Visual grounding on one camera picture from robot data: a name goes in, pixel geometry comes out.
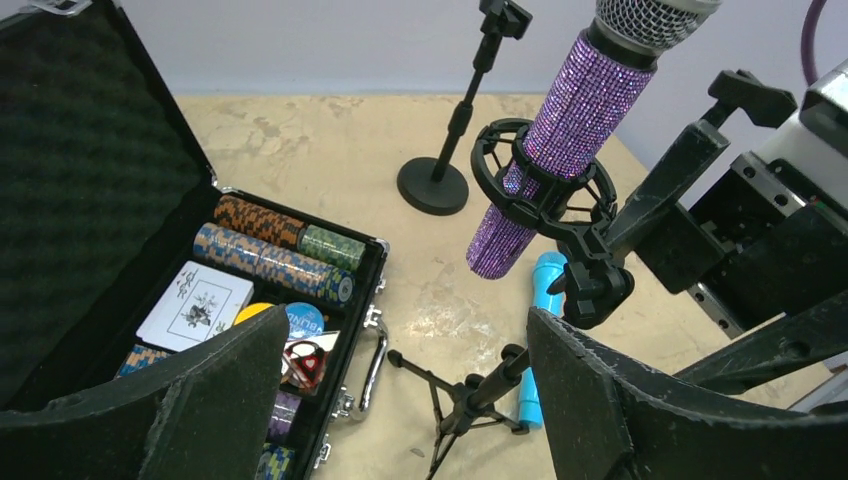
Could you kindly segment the green chip stack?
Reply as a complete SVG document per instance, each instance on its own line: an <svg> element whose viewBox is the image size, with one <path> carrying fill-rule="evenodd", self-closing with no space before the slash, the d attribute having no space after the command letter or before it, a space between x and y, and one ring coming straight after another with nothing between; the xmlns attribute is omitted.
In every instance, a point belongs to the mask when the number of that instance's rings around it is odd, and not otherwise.
<svg viewBox="0 0 848 480"><path fill-rule="evenodd" d="M317 225L309 225L299 236L298 249L308 257L353 272L361 263L365 244Z"/></svg>

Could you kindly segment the black poker chip case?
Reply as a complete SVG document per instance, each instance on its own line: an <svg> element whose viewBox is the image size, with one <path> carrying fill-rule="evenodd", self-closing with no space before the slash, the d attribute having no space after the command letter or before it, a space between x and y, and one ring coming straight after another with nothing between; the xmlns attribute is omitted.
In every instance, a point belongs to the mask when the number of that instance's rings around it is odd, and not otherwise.
<svg viewBox="0 0 848 480"><path fill-rule="evenodd" d="M136 331L218 200L216 174L124 9L29 1L1 23L1 414L33 412L120 373ZM344 305L238 270L254 296L324 315L287 340L259 464L310 478L382 280L387 243L277 205L365 244Z"/></svg>

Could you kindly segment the purple glitter microphone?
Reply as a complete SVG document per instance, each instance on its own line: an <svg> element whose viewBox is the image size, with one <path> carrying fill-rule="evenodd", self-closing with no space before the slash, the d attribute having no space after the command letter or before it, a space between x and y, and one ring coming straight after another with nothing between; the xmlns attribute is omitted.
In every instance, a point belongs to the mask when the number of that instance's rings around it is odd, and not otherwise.
<svg viewBox="0 0 848 480"><path fill-rule="evenodd" d="M635 104L664 52L689 38L718 1L598 1L502 179L533 212L562 218L568 196Z"/></svg>

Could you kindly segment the black round-base stand rear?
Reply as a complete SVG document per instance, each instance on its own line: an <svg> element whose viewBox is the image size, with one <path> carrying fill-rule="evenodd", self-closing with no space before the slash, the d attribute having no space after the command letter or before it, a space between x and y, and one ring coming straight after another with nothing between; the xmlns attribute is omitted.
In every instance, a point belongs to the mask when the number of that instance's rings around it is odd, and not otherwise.
<svg viewBox="0 0 848 480"><path fill-rule="evenodd" d="M469 185L463 173L451 164L460 139L474 112L473 102L485 74L491 71L502 41L524 37L533 15L514 1L487 0L478 4L484 15L482 38L473 59L473 76L465 95L456 105L437 157L416 157L399 170L396 186L403 199L428 215L449 216L467 204Z"/></svg>

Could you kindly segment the black tripod shock-mount stand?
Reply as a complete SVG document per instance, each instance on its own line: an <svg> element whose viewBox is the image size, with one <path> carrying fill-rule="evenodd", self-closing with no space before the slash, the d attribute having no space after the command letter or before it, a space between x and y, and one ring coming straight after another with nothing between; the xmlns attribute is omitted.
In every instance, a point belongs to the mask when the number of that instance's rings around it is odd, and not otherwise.
<svg viewBox="0 0 848 480"><path fill-rule="evenodd" d="M506 217L557 248L541 254L532 271L533 304L574 320L581 328L605 321L634 289L632 274L616 261L602 237L617 212L613 183L598 161L573 179L530 163L524 149L527 119L496 120L484 127L471 152L481 191ZM507 344L489 374L471 373L451 384L391 350L389 363L429 388L436 439L428 478L434 478L457 439L471 430L503 425L525 435L543 425L541 399L528 348Z"/></svg>

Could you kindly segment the white playing card deck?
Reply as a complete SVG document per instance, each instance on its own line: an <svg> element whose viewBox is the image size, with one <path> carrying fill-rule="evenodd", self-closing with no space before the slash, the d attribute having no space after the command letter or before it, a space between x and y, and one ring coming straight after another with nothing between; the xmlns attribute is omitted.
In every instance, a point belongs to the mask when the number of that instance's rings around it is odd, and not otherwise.
<svg viewBox="0 0 848 480"><path fill-rule="evenodd" d="M254 293L254 283L187 261L141 323L136 336L181 352L229 329Z"/></svg>

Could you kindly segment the blue microphone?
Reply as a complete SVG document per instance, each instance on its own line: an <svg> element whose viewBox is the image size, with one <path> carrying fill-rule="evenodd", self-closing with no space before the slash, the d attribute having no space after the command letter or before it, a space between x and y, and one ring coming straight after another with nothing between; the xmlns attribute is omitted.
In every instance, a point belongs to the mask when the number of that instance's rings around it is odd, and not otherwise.
<svg viewBox="0 0 848 480"><path fill-rule="evenodd" d="M549 294L547 289L564 275L567 266L566 256L558 251L548 251L538 257L532 272L533 307L545 310L555 317L562 315L565 294L563 292ZM537 318L532 318L528 330L532 365L543 352L541 334L546 333L546 330L542 330L542 327L545 327L544 323L540 323ZM518 420L522 427L530 431L539 430L544 426L543 408L535 370L530 367L524 371L519 388Z"/></svg>

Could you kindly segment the blue tan chip row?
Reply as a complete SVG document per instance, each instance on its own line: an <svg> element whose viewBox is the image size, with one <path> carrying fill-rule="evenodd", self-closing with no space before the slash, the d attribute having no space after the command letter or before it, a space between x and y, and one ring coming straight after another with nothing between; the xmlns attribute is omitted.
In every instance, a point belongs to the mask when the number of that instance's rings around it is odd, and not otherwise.
<svg viewBox="0 0 848 480"><path fill-rule="evenodd" d="M198 258L335 305L354 297L350 272L213 223L200 227L192 250Z"/></svg>

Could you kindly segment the orange black chip row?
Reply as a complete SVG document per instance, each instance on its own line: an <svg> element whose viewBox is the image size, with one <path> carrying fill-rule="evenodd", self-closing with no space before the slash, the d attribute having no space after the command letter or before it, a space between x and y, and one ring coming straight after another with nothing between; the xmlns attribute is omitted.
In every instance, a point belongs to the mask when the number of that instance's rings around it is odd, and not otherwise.
<svg viewBox="0 0 848 480"><path fill-rule="evenodd" d="M231 195L218 200L213 218L217 225L287 249L298 247L308 227L302 220Z"/></svg>

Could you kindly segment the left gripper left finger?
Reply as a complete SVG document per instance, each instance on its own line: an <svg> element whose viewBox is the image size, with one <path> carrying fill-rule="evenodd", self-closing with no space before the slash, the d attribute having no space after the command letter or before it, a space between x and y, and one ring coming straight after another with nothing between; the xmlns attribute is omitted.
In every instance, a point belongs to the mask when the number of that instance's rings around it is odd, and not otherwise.
<svg viewBox="0 0 848 480"><path fill-rule="evenodd" d="M280 383L281 306L128 376L1 414L4 479L251 479Z"/></svg>

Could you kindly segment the yellow round chip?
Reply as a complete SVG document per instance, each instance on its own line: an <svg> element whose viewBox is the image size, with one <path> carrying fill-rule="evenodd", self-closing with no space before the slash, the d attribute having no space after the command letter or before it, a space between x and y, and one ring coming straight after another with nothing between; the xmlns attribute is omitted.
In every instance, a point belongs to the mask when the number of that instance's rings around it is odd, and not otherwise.
<svg viewBox="0 0 848 480"><path fill-rule="evenodd" d="M245 306L236 316L232 325L239 325L247 320L252 319L253 317L259 315L260 313L275 307L275 304L268 302L257 302L252 303Z"/></svg>

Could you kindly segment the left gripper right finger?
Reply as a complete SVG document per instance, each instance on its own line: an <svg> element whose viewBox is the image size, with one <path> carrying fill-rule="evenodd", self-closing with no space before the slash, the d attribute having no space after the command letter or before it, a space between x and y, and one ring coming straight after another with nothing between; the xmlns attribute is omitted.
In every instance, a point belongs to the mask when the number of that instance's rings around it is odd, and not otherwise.
<svg viewBox="0 0 848 480"><path fill-rule="evenodd" d="M534 365L560 479L843 479L847 416L728 397L612 349L551 313Z"/></svg>

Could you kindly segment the black round-base stand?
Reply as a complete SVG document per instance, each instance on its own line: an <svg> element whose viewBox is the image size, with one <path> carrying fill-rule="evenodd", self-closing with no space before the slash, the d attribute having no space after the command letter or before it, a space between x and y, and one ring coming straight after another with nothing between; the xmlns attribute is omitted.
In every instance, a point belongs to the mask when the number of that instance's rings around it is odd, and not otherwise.
<svg viewBox="0 0 848 480"><path fill-rule="evenodd" d="M467 204L469 185L463 173L451 164L460 139L474 112L473 102L485 74L491 71L502 41L524 37L533 15L514 1L487 0L478 4L484 15L482 38L473 59L473 76L465 95L456 105L437 157L416 157L399 170L396 186L403 199L428 215L449 216Z"/></svg>
<svg viewBox="0 0 848 480"><path fill-rule="evenodd" d="M702 119L715 128L736 110L743 110L755 126L778 128L798 109L792 93L767 86L746 70L721 71L707 94L715 103Z"/></svg>

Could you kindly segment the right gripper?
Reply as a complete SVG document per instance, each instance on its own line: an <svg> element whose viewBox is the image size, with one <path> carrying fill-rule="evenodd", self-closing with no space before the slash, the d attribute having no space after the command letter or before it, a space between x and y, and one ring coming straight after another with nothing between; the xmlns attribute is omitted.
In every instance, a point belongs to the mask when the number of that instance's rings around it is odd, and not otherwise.
<svg viewBox="0 0 848 480"><path fill-rule="evenodd" d="M786 160L746 152L690 213L679 199L728 146L708 121L687 125L605 240L689 289L730 338L787 315L675 374L737 395L847 350L847 210Z"/></svg>

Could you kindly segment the blue blind button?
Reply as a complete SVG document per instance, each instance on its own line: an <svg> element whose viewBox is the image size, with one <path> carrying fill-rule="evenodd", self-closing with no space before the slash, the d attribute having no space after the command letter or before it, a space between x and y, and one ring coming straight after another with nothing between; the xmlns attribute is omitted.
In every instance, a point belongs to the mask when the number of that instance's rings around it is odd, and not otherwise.
<svg viewBox="0 0 848 480"><path fill-rule="evenodd" d="M322 312L306 302L293 302L285 306L289 321L289 340L301 340L320 336L325 330Z"/></svg>

